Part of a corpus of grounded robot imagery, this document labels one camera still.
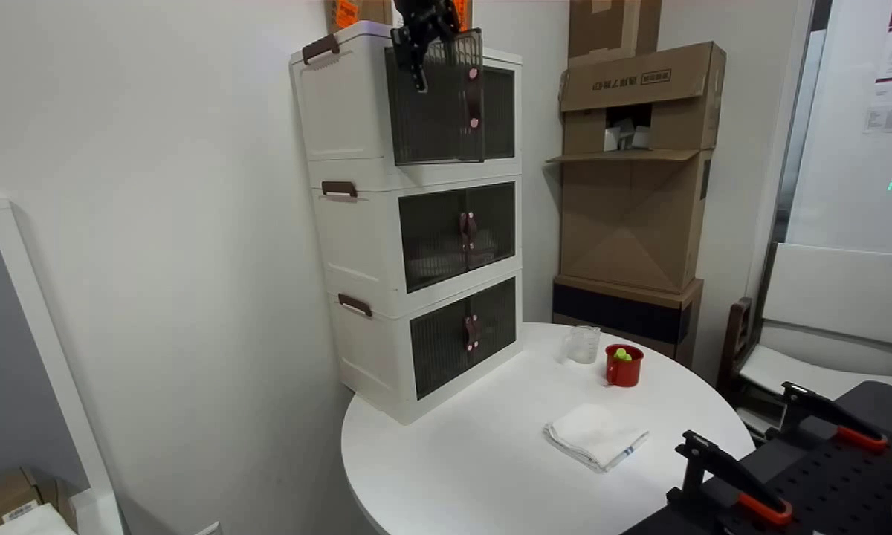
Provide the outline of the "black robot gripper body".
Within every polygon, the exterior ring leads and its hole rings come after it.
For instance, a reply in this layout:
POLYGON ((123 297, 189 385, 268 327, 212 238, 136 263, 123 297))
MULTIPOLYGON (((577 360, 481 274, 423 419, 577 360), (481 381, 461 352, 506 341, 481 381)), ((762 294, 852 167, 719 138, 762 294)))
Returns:
POLYGON ((451 0, 395 0, 395 8, 402 14, 402 22, 390 28, 395 66, 424 91, 429 48, 441 40, 445 58, 456 58, 456 37, 461 31, 458 8, 451 0))

